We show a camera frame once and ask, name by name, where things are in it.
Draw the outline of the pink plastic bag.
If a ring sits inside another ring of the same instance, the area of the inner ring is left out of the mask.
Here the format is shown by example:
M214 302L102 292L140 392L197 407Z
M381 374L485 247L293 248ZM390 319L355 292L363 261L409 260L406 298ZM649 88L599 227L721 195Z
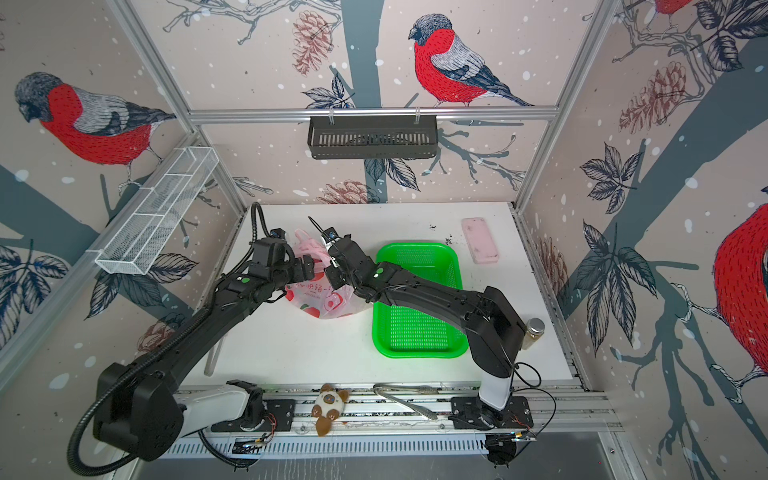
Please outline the pink plastic bag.
M286 298L304 313L318 319L337 319L362 313L370 308L363 299L353 293L348 285L334 289L325 269L331 265L331 257L325 246L305 230L294 231L293 251L296 257L309 255L314 262L314 276L307 281L286 287Z

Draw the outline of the green plastic basket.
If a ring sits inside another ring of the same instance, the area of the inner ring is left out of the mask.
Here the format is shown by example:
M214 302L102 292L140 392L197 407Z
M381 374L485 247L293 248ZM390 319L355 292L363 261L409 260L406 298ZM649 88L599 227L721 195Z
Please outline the green plastic basket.
M443 244L391 243L378 251L376 260L441 285L463 287L459 259ZM372 342L380 354L393 359L453 359L468 350L466 335L457 328L414 309L380 303L373 307Z

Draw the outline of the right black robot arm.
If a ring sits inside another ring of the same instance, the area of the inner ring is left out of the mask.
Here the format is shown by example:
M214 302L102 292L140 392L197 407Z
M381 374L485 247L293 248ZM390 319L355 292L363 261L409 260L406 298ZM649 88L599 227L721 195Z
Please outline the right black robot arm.
M480 401L496 411L506 408L526 325L502 291L491 286L482 292L450 288L400 265L376 263L349 234L324 229L316 220L311 223L331 257L325 273L333 287L350 286L367 303L410 308L462 331L472 359L483 371Z

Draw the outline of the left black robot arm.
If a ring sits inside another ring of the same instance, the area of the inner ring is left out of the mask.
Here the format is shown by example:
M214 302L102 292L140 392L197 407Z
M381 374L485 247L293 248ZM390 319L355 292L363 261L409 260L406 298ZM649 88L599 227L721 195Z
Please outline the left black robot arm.
M98 378L95 401L76 424L67 447L69 468L81 476L100 476L136 458L162 456L182 434L187 411L174 397L202 357L274 292L313 279L314 262L295 256L277 237L251 242L245 257L213 288L205 303L180 331L129 365L114 363ZM126 452L103 466L90 466L79 447L88 427L94 437Z

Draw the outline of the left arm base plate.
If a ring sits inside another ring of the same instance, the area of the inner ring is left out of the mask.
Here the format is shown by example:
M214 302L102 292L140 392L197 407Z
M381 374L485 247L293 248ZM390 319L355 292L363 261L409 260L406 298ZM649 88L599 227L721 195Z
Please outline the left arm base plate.
M210 427L215 433L288 432L291 430L296 401L267 399L248 406L240 417Z

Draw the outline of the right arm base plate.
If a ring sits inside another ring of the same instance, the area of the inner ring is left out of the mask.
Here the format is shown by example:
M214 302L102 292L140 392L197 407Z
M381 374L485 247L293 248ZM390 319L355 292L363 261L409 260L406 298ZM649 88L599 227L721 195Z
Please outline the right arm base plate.
M528 400L519 396L511 396L501 410L490 407L478 397L453 397L448 419L455 429L478 431L531 430L534 426Z

